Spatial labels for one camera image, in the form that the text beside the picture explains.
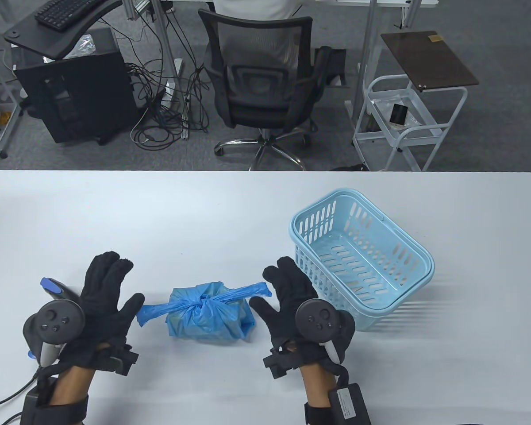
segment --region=gray carpet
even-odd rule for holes
[[[11,0],[18,18],[27,15],[43,0]],[[196,10],[204,3],[175,2],[176,16],[185,29],[197,59],[207,35]],[[353,81],[365,26],[366,8],[335,7],[322,4],[303,7],[299,15],[314,19],[312,44],[348,49],[347,78]],[[122,8],[106,16],[113,26],[137,39],[140,22],[125,20]],[[0,19],[0,33],[8,25]],[[438,8],[421,10],[416,30],[436,30],[474,72],[481,84],[469,89],[469,97],[454,127],[438,151],[430,170],[529,171],[531,172],[531,0],[441,0]],[[181,45],[170,34],[172,48],[182,55]],[[158,43],[148,34],[137,43],[140,59],[159,57]],[[128,41],[121,40],[124,59],[134,62]],[[398,73],[399,66],[389,52],[381,57],[377,74]],[[246,127],[227,128],[217,116],[212,92],[205,94],[211,126],[209,132],[191,133],[161,152],[140,150],[128,134],[120,134],[107,146],[94,142],[55,144],[39,120],[23,116],[8,146],[9,157],[0,160],[0,169],[39,170],[245,170],[253,157],[248,150],[215,158],[212,147],[219,140],[254,136]],[[343,101],[350,89],[329,89],[316,106],[313,118],[319,126],[313,146],[303,150],[296,143],[286,147],[298,154],[310,170],[329,170],[358,162],[350,145],[352,128]],[[431,111],[446,117],[453,99],[430,99]],[[382,166],[388,150],[373,144],[366,156],[373,169]],[[422,161],[430,149],[414,153]],[[292,170],[276,156],[268,156],[266,170]]]

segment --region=mesh chair back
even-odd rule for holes
[[[251,21],[200,10],[214,69],[226,73],[229,102],[287,108],[295,82],[312,73],[312,18]]]

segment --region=forearm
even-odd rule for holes
[[[300,367],[307,401],[311,407],[330,407],[328,391],[336,387],[333,374],[324,370],[318,363]]]
[[[73,366],[61,374],[55,385],[50,406],[71,405],[83,400],[94,377],[95,370]]]

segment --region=light blue plastic basket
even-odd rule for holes
[[[433,257],[360,192],[339,189],[296,214],[295,261],[319,296],[367,330],[430,282]]]

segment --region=blue plastic bag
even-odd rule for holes
[[[246,302],[252,296],[271,296],[265,282],[228,289],[222,282],[175,288],[168,304],[144,305],[136,318],[140,326],[167,314],[170,336],[191,340],[245,340],[256,322]]]

